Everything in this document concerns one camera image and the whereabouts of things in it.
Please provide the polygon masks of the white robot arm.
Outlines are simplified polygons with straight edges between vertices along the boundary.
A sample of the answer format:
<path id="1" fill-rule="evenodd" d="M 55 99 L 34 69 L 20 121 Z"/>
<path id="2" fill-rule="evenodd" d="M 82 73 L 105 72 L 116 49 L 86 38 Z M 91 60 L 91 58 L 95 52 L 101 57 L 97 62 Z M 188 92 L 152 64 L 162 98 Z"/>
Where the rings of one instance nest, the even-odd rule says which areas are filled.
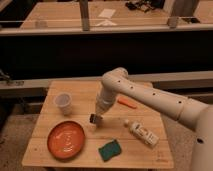
<path id="1" fill-rule="evenodd" d="M 122 67 L 104 73 L 101 85 L 95 105 L 98 116 L 114 105 L 118 94 L 131 97 L 194 131 L 190 171 L 213 171 L 213 105 L 132 82 Z"/>

